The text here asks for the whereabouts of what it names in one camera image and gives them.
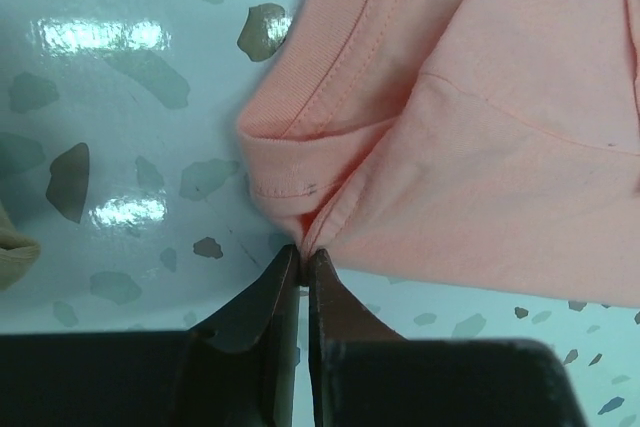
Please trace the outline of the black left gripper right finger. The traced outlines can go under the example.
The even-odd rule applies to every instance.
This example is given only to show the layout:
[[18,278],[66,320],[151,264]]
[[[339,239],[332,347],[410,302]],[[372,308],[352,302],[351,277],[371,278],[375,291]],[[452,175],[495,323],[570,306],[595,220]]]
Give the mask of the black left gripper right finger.
[[341,282],[327,250],[316,251],[307,263],[309,286],[309,372],[314,423],[327,426],[323,367],[329,344],[337,342],[402,341],[398,332],[374,315]]

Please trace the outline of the salmon pink t-shirt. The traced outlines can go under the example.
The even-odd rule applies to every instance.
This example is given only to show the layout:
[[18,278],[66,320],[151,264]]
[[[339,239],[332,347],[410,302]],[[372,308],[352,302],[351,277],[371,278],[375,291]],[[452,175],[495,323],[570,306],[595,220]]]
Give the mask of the salmon pink t-shirt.
[[304,255],[639,303],[639,0],[306,0],[237,128]]

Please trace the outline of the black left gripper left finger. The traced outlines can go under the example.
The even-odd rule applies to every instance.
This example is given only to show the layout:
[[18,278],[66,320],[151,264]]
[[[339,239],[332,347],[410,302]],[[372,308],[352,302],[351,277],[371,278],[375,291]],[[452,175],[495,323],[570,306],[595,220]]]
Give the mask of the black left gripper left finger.
[[290,426],[300,259],[283,247],[249,287],[190,329],[179,426]]

